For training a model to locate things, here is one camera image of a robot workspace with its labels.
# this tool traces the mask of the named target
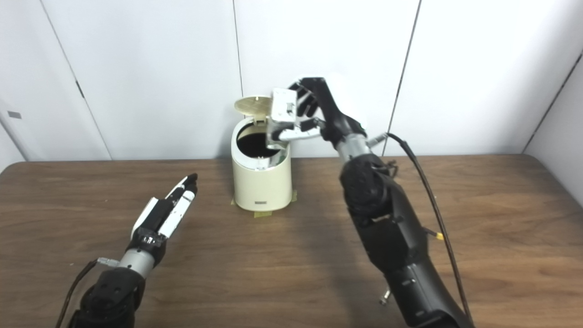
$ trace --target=cream trash can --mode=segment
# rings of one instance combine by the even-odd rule
[[[275,211],[292,200],[290,144],[285,149],[266,147],[266,123],[271,98],[246,97],[235,109],[248,116],[231,137],[235,203],[248,211]]]

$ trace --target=white panel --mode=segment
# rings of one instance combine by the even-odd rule
[[[582,16],[579,0],[424,1],[391,132],[419,155],[521,152],[583,48]]]
[[[583,205],[583,64],[579,63],[526,149]]]
[[[242,116],[231,1],[45,1],[114,159],[229,154]]]
[[[30,160],[110,159],[39,1],[0,1],[0,116]]]
[[[24,158],[14,145],[14,142],[0,125],[0,173],[10,164],[22,162]]]
[[[235,7],[243,94],[339,74],[369,134],[386,132],[417,1],[236,0]],[[337,156],[322,139],[296,141],[292,154]]]

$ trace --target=trash can lid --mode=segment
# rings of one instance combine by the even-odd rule
[[[237,100],[235,102],[235,109],[248,116],[255,117],[255,121],[263,120],[269,114],[271,107],[271,98],[265,96],[251,96]]]

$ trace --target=robotic arm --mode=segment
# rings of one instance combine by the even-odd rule
[[[318,107],[325,122],[312,118],[293,123],[296,115],[311,117]],[[367,141],[362,126],[339,110],[324,78],[304,78],[289,90],[273,91],[268,147],[287,141],[281,138],[284,135],[307,135],[306,127],[319,129],[324,140],[338,151],[344,163],[340,183],[348,212],[407,325],[473,328],[433,266],[427,235],[403,188],[390,176],[387,165],[371,152],[370,148],[387,135]]]
[[[81,299],[69,328],[132,328],[148,274],[166,252],[172,235],[196,195],[197,175],[182,179],[166,196],[150,199],[132,230],[131,241],[120,261],[99,258],[113,267],[104,271],[97,283]]]

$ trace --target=table surface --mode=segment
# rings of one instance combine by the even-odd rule
[[[422,223],[437,229],[412,165],[397,158]],[[477,327],[581,327],[583,211],[526,155],[420,161]],[[151,197],[199,173],[199,194],[148,278],[136,327],[405,327],[346,213],[338,159],[293,159],[297,201],[270,217],[231,205],[229,160],[29,162],[0,175],[0,326],[54,325],[90,260],[119,259]],[[456,294],[445,247],[431,257]],[[67,315],[97,279],[79,284]]]

